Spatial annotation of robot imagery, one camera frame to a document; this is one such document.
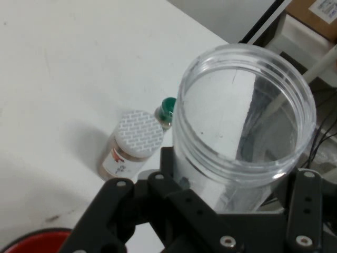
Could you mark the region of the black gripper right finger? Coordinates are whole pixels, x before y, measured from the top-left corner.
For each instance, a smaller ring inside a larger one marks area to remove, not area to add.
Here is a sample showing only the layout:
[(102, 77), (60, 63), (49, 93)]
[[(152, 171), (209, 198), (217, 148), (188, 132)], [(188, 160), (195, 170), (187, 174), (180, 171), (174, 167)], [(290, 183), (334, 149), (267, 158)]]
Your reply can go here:
[(287, 178), (283, 252), (336, 252), (336, 183), (310, 169)]

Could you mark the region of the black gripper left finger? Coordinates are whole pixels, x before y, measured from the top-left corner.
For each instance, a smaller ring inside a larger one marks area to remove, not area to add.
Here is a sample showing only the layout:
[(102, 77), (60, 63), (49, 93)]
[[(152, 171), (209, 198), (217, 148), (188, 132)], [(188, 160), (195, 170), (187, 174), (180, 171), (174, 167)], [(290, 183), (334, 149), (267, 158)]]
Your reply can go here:
[(150, 223), (165, 252), (222, 252), (219, 217), (194, 192), (172, 178), (173, 149), (161, 149), (159, 172), (132, 183), (107, 181), (61, 252), (126, 252), (135, 227)]

